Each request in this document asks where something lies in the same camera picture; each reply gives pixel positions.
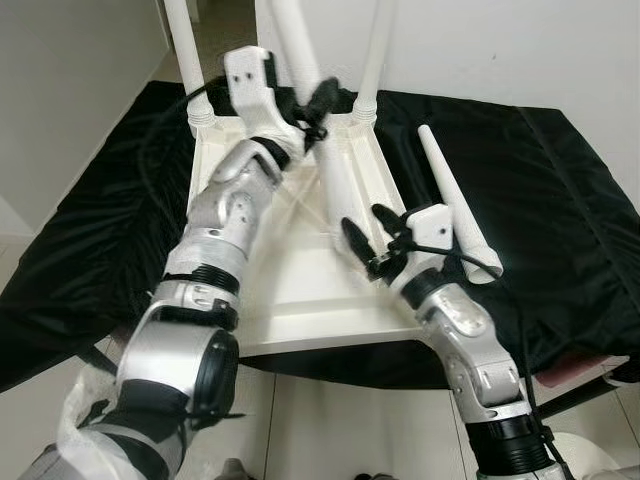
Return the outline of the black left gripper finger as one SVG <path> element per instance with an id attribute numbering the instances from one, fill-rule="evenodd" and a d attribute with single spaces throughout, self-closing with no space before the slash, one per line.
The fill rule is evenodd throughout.
<path id="1" fill-rule="evenodd" d="M 324 78 L 316 84 L 306 102 L 300 104 L 300 119 L 308 125 L 321 125 L 340 100 L 340 83 L 337 78 Z"/>

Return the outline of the white plastic table leg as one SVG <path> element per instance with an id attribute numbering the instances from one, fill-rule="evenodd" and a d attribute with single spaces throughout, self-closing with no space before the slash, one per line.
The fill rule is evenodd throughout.
<path id="1" fill-rule="evenodd" d="M 300 0 L 268 0 L 276 31 L 285 55 L 285 64 L 301 102 L 310 102 L 324 83 L 337 82 L 334 76 L 325 76 L 317 61 L 314 42 L 306 24 Z M 358 179 L 358 160 L 353 154 L 352 134 L 365 133 L 367 125 L 352 115 L 339 114 L 335 129 L 326 140 L 315 142 L 311 148 L 326 200 L 326 234 L 333 250 L 339 255 L 353 257 L 342 221 L 356 221 L 362 215 L 362 182 Z"/>
<path id="2" fill-rule="evenodd" d="M 189 1 L 163 0 L 163 5 L 180 78 L 189 96 L 186 101 L 188 123 L 195 129 L 214 127 L 215 111 L 212 109 L 209 97 L 202 91 L 202 86 L 205 84 L 204 70 L 198 58 L 195 31 L 193 31 L 192 17 L 189 14 Z"/>
<path id="3" fill-rule="evenodd" d="M 398 0 L 378 0 L 360 87 L 351 113 L 352 124 L 371 125 L 378 114 L 378 91 L 393 31 Z"/>
<path id="4" fill-rule="evenodd" d="M 503 265 L 500 262 L 497 251 L 489 246 L 486 238 L 481 232 L 479 224 L 476 223 L 474 211 L 468 206 L 465 193 L 462 192 L 460 184 L 449 166 L 448 161 L 442 152 L 442 148 L 434 136 L 429 125 L 420 125 L 417 128 L 422 148 L 433 173 L 436 188 L 439 189 L 445 205 L 451 207 L 453 214 L 453 228 L 462 253 L 472 257 L 481 264 L 493 269 L 493 273 L 472 265 L 471 262 L 463 262 L 463 269 L 467 278 L 474 284 L 489 284 L 495 282 L 503 273 Z"/>

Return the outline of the pink folding table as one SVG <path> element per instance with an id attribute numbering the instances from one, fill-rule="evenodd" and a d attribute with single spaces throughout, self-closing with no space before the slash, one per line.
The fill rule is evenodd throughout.
<path id="1" fill-rule="evenodd" d="M 609 360 L 609 356 L 599 355 L 576 355 L 570 352 L 558 358 L 548 370 L 541 371 L 535 375 L 540 385 L 547 388 L 558 387 L 567 381 L 579 378 L 585 372 L 589 372 L 596 366 L 604 364 Z"/>

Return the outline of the crumpled clear plastic wrap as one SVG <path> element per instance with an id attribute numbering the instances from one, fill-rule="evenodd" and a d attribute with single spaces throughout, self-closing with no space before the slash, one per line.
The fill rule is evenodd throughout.
<path id="1" fill-rule="evenodd" d="M 113 461 L 100 440 L 81 430 L 92 404 L 105 401 L 111 379 L 106 372 L 84 367 L 61 407 L 56 447 L 76 480 L 116 480 Z"/>

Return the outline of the black cloth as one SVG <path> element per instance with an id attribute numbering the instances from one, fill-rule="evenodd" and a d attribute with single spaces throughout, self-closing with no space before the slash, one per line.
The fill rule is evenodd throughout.
<path id="1" fill-rule="evenodd" d="M 20 256 L 0 291 L 0 392 L 137 324 L 160 282 L 186 205 L 195 140 L 177 82 L 142 88 Z M 507 291 L 471 296 L 504 346 L 543 372 L 564 355 L 639 349 L 635 207 L 562 111 L 383 90 L 375 136 L 399 195 L 439 192 L 419 140 L 428 125 L 497 251 Z"/>

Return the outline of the white round stand base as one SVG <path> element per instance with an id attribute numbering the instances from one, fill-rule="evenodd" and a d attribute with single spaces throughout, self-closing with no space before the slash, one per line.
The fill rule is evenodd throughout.
<path id="1" fill-rule="evenodd" d="M 634 466 L 621 466 L 585 436 L 556 431 L 554 445 L 576 480 L 636 480 Z"/>

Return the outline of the white plastic table top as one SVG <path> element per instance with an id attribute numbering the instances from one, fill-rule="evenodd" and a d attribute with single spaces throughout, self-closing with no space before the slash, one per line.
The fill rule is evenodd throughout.
<path id="1" fill-rule="evenodd" d="M 329 140 L 355 180 L 349 201 L 365 206 L 353 221 L 381 252 L 389 237 L 369 206 L 403 211 L 404 202 L 374 128 L 353 125 L 348 116 L 329 116 L 330 125 L 339 127 Z M 230 147 L 246 138 L 238 116 L 214 116 L 214 123 L 196 133 L 191 198 L 205 188 Z M 401 297 L 339 255 L 337 246 L 346 242 L 340 229 L 334 239 L 326 215 L 325 188 L 314 155 L 308 155 L 285 174 L 253 242 L 236 330 L 242 357 L 406 340 L 420 333 Z"/>

